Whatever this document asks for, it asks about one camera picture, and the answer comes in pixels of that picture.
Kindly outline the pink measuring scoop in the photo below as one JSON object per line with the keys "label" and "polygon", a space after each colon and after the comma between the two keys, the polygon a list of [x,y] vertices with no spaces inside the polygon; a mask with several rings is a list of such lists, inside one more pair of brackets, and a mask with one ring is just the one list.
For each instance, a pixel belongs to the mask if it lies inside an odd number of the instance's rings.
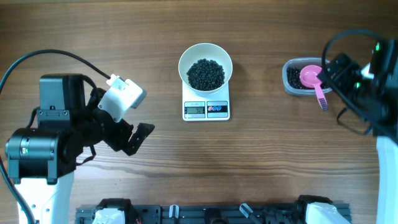
{"label": "pink measuring scoop", "polygon": [[321,71],[322,68],[318,65],[307,65],[300,71],[300,81],[302,85],[315,90],[315,95],[320,107],[323,111],[327,111],[328,104],[321,88],[322,81],[317,77]]}

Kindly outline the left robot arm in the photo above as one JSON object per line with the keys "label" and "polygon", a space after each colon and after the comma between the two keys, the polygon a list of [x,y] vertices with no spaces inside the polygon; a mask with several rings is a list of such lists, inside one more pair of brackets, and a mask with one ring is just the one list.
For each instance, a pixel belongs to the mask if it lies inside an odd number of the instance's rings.
{"label": "left robot arm", "polygon": [[112,150],[134,155],[154,125],[127,123],[127,110],[136,108],[146,91],[131,80],[112,75],[108,90],[93,88],[85,98],[82,74],[44,75],[40,105],[28,125],[6,143],[4,178],[19,204],[21,223],[67,223],[78,156],[84,148],[105,142]]}

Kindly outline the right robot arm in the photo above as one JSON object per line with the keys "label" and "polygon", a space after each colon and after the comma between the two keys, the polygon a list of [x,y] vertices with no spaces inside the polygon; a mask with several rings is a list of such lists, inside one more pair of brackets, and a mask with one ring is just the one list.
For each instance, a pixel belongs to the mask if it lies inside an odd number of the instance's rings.
{"label": "right robot arm", "polygon": [[377,223],[397,223],[397,41],[379,39],[368,65],[339,54],[319,74],[377,138]]}

